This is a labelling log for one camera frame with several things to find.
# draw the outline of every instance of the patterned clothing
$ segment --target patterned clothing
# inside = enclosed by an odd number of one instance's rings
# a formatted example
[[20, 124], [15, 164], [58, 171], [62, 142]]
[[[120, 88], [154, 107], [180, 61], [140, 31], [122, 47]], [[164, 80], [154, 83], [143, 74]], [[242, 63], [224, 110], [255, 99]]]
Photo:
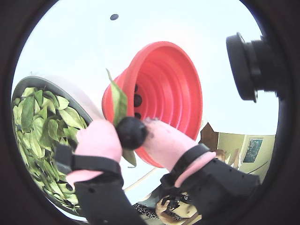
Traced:
[[[148, 208], [147, 206], [136, 203], [133, 207], [141, 214], [144, 214], [152, 219], [159, 219], [154, 208]], [[169, 210], [164, 211], [167, 215], [171, 216], [176, 220], [182, 220], [183, 218], [178, 216], [176, 213], [170, 212]]]

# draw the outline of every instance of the picture frame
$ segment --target picture frame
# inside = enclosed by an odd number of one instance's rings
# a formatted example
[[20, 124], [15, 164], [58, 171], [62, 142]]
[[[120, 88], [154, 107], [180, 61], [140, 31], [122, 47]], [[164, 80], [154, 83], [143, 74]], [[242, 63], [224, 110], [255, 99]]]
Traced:
[[243, 163], [254, 163], [259, 149], [263, 143], [263, 138], [250, 138]]

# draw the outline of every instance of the wall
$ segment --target wall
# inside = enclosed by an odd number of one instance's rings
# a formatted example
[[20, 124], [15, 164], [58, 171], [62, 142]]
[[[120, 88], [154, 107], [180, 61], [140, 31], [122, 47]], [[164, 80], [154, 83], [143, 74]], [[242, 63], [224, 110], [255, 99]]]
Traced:
[[250, 138], [263, 138], [262, 145], [254, 163], [243, 163], [240, 170], [249, 173], [264, 163], [264, 166], [253, 172], [252, 174], [259, 175], [261, 182], [265, 178], [266, 172], [270, 165], [270, 159], [273, 153], [275, 135], [236, 135], [236, 134], [219, 134], [218, 149], [226, 152], [225, 157], [228, 158], [230, 153], [236, 149], [241, 149], [241, 161], [243, 161]]

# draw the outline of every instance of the red collapsible funnel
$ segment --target red collapsible funnel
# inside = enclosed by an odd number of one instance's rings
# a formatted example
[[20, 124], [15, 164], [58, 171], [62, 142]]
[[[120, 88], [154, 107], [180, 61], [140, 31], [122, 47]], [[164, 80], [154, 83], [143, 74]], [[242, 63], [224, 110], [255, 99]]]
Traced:
[[[128, 97], [128, 116], [140, 113], [142, 120], [157, 117], [194, 140], [197, 138], [203, 107], [201, 85], [191, 59], [177, 45], [170, 42], [147, 45], [114, 81]], [[142, 97], [139, 107], [134, 107], [134, 94]], [[105, 118], [112, 122], [114, 111], [110, 86], [103, 95], [102, 109]], [[143, 147], [135, 151], [145, 162], [161, 167]]]

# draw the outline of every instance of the green leaf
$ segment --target green leaf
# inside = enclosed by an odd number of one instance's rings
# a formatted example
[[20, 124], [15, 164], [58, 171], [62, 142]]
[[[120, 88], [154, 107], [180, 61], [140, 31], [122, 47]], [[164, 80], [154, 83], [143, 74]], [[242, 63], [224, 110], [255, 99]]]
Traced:
[[55, 172], [54, 172], [52, 166], [51, 166], [46, 160], [44, 160], [44, 167], [45, 167], [46, 172], [47, 172], [49, 175], [51, 175], [53, 178], [56, 179], [56, 177], [58, 177], [58, 176], [56, 176], [56, 174], [55, 174]]
[[52, 92], [50, 92], [50, 91], [47, 90], [47, 91], [44, 91], [43, 95], [50, 97], [53, 100], [55, 108], [58, 109], [59, 103], [57, 101], [56, 96], [54, 94], [52, 94]]
[[67, 99], [65, 99], [64, 97], [61, 96], [56, 96], [58, 103], [59, 103], [59, 107], [57, 108], [58, 110], [63, 110], [65, 108], [67, 108], [67, 106], [69, 105], [69, 101]]
[[26, 88], [21, 97], [28, 97], [34, 92], [34, 88]]
[[32, 123], [34, 134], [35, 134], [37, 140], [39, 140], [42, 136], [44, 122], [45, 122], [45, 120], [43, 118], [39, 117], [39, 118], [35, 119]]
[[34, 97], [29, 96], [24, 100], [24, 106], [21, 114], [21, 127], [24, 132], [30, 131], [33, 120]]
[[86, 122], [85, 122], [85, 120], [84, 120], [84, 118], [83, 118], [82, 116], [80, 116], [80, 120], [81, 120], [81, 122], [82, 122], [84, 128], [87, 128], [88, 125], [86, 125]]
[[68, 128], [63, 128], [63, 130], [64, 130], [64, 133], [65, 133], [65, 136], [67, 138], [70, 138], [70, 131], [69, 131], [69, 129]]
[[37, 100], [38, 105], [41, 107], [42, 103], [43, 103], [43, 91], [38, 90], [38, 91], [34, 92], [34, 97]]
[[21, 116], [22, 116], [24, 101], [25, 100], [21, 101], [18, 105], [17, 124], [21, 124]]
[[31, 132], [30, 134], [30, 146], [33, 151], [33, 153], [38, 157], [42, 158], [45, 155], [42, 155], [42, 149], [41, 146], [39, 146], [38, 141], [35, 137], [35, 135]]
[[38, 106], [38, 102], [37, 100], [35, 99], [34, 100], [34, 114], [38, 114], [39, 112], [41, 111], [41, 108]]
[[78, 199], [75, 194], [69, 195], [67, 200], [74, 205], [78, 204]]
[[134, 154], [133, 151], [127, 150], [127, 149], [123, 149], [123, 157], [131, 165], [133, 165], [134, 167], [136, 167], [136, 158], [135, 158], [135, 154]]
[[70, 138], [74, 141], [76, 141], [76, 143], [78, 143], [78, 140], [76, 138], [76, 134], [78, 132], [78, 129], [76, 129], [75, 127], [68, 127], [69, 130], [69, 134], [70, 134]]
[[71, 107], [67, 107], [63, 110], [59, 110], [59, 112], [60, 112], [62, 119], [68, 126], [79, 128], [79, 129], [84, 129], [84, 126], [80, 120], [79, 114], [75, 109], [73, 109]]
[[24, 143], [26, 149], [31, 149], [31, 146], [30, 146], [30, 133], [25, 133], [23, 135], [23, 143]]
[[50, 99], [47, 99], [46, 97], [43, 99], [42, 108], [44, 108], [44, 107], [49, 109], [53, 114], [56, 113], [53, 101], [51, 101]]
[[49, 183], [51, 190], [57, 194], [59, 194], [61, 197], [64, 197], [64, 194], [62, 193], [60, 187], [57, 185], [57, 183], [53, 180]]
[[17, 120], [18, 120], [18, 107], [15, 105], [14, 108], [13, 108], [13, 112], [14, 112], [14, 120], [15, 120], [15, 124], [18, 124], [17, 123]]
[[25, 152], [24, 152], [24, 150], [23, 150], [23, 147], [22, 147], [22, 145], [21, 145], [20, 143], [19, 143], [19, 151], [20, 151], [20, 154], [21, 154], [21, 156], [22, 156], [22, 159], [23, 159], [24, 163], [25, 163], [26, 165], [29, 165], [29, 164], [28, 164], [27, 157], [26, 157]]
[[39, 139], [39, 144], [43, 148], [47, 148], [47, 147], [52, 146], [53, 139], [49, 136], [49, 121], [50, 120], [55, 120], [55, 119], [57, 119], [57, 116], [50, 116], [44, 122], [42, 136]]
[[44, 120], [47, 119], [47, 107], [42, 108], [41, 111], [39, 111], [38, 115], [40, 115], [41, 117], [43, 117]]
[[50, 120], [49, 121], [49, 136], [56, 140], [57, 142], [59, 142], [59, 139], [57, 137], [57, 128], [58, 128], [58, 124], [55, 120]]
[[121, 119], [127, 115], [127, 96], [116, 84], [116, 82], [112, 80], [109, 70], [106, 70], [112, 87], [112, 101], [114, 110], [113, 124], [114, 126], [117, 126]]
[[56, 120], [57, 124], [58, 124], [58, 128], [57, 128], [57, 135], [58, 137], [67, 137], [64, 133], [63, 128], [66, 128], [67, 125], [64, 122], [64, 120]]
[[20, 99], [17, 97], [17, 98], [15, 99], [15, 102], [14, 102], [14, 104], [15, 104], [16, 106], [18, 106], [18, 105], [19, 105], [19, 103], [20, 103]]

